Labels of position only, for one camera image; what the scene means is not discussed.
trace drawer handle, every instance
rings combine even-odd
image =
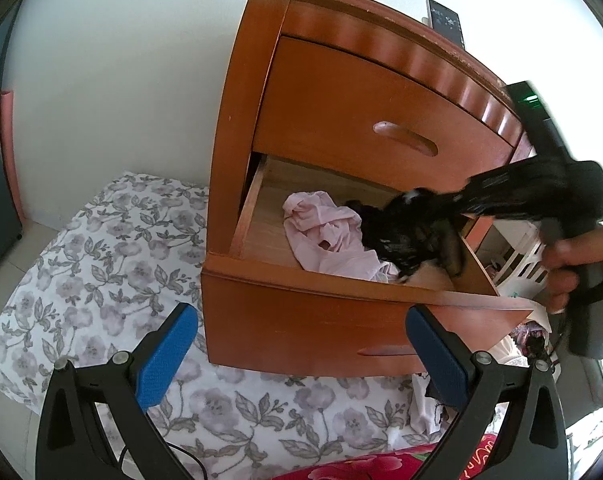
[[[411,132],[408,128],[391,123],[390,121],[379,121],[373,124],[373,132],[377,135],[407,144],[416,152],[422,153],[422,155],[435,156],[439,153],[439,148],[430,139],[426,139],[419,134]]]
[[[406,345],[379,345],[362,348],[357,351],[359,355],[388,356],[388,355],[416,355],[417,352],[411,344]]]

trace drawer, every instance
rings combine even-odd
[[[302,270],[283,229],[283,202],[325,190],[337,204],[383,205],[396,192],[329,170],[264,156],[252,177],[229,254],[209,253],[201,283],[208,357],[222,364],[303,376],[401,375],[422,371],[404,330],[408,308],[427,304],[473,350],[491,348],[530,312],[499,298],[467,247],[450,279],[422,266],[407,284]]]
[[[512,147],[461,108],[391,70],[281,38],[253,149],[393,189],[457,190]]]

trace mattress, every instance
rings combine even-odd
[[[56,359],[105,363],[134,349],[181,301],[203,320],[207,203],[206,187],[125,173],[81,208],[0,315],[1,391],[39,413]],[[204,461],[208,476],[265,479],[437,441],[441,431],[408,424],[412,394],[409,376],[316,378],[216,366],[200,326],[166,397],[148,413],[168,442]],[[99,413],[118,454],[114,421],[105,406]]]

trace smartphone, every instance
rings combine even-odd
[[[426,5],[428,7],[428,20],[433,30],[466,50],[463,34],[461,33],[461,24],[459,23],[459,14],[434,0],[426,0]]]

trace fingernail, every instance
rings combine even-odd
[[[570,252],[570,243],[567,240],[560,240],[555,243],[555,250],[559,254],[568,254]]]

